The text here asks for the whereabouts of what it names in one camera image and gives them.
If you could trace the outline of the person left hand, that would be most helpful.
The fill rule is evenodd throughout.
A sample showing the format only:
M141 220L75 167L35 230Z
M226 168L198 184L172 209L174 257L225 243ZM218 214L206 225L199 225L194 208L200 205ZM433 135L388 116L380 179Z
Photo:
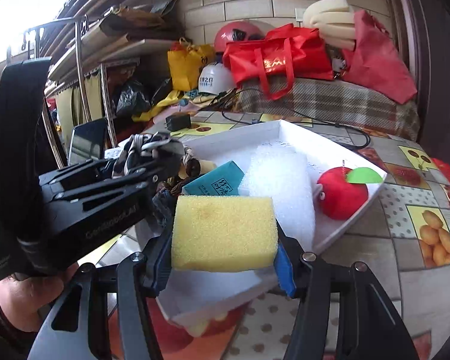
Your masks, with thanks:
M70 281L79 264L52 277L31 277L23 281L12 277L0 281L0 308L14 328L22 332L40 330L39 310L57 299Z

